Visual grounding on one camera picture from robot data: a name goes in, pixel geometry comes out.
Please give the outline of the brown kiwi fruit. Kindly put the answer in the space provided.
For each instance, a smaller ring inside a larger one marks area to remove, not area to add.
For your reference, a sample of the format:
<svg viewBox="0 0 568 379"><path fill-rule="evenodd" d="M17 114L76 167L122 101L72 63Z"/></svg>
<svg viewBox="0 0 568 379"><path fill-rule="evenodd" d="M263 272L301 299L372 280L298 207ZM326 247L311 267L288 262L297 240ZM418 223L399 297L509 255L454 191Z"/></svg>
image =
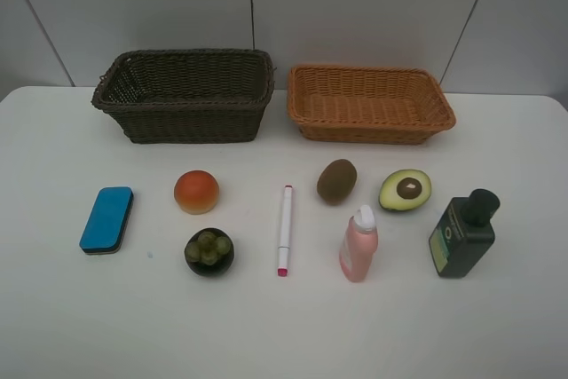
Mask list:
<svg viewBox="0 0 568 379"><path fill-rule="evenodd" d="M349 160L338 159L321 172L316 191L327 205L339 205L350 196L357 178L355 166Z"/></svg>

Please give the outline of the orange wicker basket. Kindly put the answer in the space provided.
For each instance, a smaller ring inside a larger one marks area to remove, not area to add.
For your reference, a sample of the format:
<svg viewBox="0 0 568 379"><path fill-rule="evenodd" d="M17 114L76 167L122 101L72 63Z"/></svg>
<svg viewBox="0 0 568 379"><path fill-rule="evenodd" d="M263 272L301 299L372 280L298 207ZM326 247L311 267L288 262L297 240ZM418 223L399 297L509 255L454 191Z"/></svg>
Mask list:
<svg viewBox="0 0 568 379"><path fill-rule="evenodd" d="M438 81L417 68L296 66L287 109L304 138L324 142L420 145L456 124Z"/></svg>

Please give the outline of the blue whiteboard eraser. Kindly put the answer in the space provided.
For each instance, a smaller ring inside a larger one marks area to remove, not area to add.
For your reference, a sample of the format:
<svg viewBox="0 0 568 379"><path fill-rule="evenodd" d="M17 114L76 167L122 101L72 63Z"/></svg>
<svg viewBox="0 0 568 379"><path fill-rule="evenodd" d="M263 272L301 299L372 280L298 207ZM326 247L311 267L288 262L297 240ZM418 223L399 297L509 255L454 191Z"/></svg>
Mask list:
<svg viewBox="0 0 568 379"><path fill-rule="evenodd" d="M122 245L133 201L134 193L127 186L102 188L79 240L80 249L87 255L118 251Z"/></svg>

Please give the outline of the dark mangosteen fruit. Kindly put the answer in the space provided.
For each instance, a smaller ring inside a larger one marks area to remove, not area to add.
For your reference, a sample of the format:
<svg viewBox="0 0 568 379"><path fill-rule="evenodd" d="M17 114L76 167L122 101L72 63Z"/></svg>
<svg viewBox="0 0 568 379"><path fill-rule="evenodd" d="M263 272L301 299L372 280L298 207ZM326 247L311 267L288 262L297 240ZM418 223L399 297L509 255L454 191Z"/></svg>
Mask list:
<svg viewBox="0 0 568 379"><path fill-rule="evenodd" d="M198 276L213 278L229 271L234 260L230 237L217 228L205 228L185 245L184 257L190 270Z"/></svg>

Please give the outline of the dark green bottle black cap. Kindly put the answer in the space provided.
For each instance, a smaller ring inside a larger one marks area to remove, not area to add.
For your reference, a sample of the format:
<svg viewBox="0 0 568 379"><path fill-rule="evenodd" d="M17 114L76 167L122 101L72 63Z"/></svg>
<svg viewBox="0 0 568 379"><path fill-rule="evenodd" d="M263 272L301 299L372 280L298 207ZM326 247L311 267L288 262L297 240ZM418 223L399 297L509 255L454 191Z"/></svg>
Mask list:
<svg viewBox="0 0 568 379"><path fill-rule="evenodd" d="M495 241L491 220L500 199L486 189L453 197L429 237L429 249L441 278L465 277Z"/></svg>

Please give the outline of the pink lotion bottle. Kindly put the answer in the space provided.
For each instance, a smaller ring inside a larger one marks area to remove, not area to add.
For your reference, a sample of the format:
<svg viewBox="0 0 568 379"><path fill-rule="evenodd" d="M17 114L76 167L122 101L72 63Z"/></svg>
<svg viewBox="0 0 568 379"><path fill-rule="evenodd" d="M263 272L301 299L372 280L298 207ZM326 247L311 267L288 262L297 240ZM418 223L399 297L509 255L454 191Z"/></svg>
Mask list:
<svg viewBox="0 0 568 379"><path fill-rule="evenodd" d="M339 252L343 274L351 282L363 281L378 248L375 214L368 205L362 205L349 219Z"/></svg>

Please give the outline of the white pink-tipped marker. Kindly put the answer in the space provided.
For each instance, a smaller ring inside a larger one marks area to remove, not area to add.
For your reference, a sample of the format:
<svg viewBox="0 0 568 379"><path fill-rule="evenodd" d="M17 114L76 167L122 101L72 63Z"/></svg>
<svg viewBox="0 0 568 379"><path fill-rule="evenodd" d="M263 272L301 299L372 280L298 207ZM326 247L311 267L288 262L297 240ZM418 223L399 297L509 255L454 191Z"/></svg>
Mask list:
<svg viewBox="0 0 568 379"><path fill-rule="evenodd" d="M288 276L288 263L290 253L290 238L292 225L292 202L293 187L285 186L283 191L283 199L280 215L280 237L278 246L278 267L277 275L279 277Z"/></svg>

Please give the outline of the orange bread bun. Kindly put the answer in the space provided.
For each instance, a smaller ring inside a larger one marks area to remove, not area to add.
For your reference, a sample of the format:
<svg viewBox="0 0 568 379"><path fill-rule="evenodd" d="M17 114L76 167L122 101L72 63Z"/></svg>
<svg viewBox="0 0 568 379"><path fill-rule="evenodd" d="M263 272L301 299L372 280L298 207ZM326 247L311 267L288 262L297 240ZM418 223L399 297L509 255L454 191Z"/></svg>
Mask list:
<svg viewBox="0 0 568 379"><path fill-rule="evenodd" d="M174 199L185 213L200 215L215 208L220 195L217 180L205 170L183 174L174 186Z"/></svg>

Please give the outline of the halved avocado with pit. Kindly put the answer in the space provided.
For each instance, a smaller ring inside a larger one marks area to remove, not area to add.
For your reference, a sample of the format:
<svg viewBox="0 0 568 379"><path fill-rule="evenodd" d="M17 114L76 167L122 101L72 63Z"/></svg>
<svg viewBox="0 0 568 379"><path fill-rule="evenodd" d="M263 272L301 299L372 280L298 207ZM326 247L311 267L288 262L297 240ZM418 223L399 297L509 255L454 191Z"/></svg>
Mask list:
<svg viewBox="0 0 568 379"><path fill-rule="evenodd" d="M432 193L430 177L422 170L397 170L381 186L378 202L388 211L409 211L420 208Z"/></svg>

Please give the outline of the dark brown wicker basket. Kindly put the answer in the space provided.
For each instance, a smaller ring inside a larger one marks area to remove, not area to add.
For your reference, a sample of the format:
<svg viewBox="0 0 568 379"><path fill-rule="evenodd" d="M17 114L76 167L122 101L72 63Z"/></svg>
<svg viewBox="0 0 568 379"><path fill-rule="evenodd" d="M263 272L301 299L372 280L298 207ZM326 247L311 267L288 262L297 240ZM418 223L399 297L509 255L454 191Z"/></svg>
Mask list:
<svg viewBox="0 0 568 379"><path fill-rule="evenodd" d="M271 101L273 71L260 50L127 51L91 103L137 144L249 142Z"/></svg>

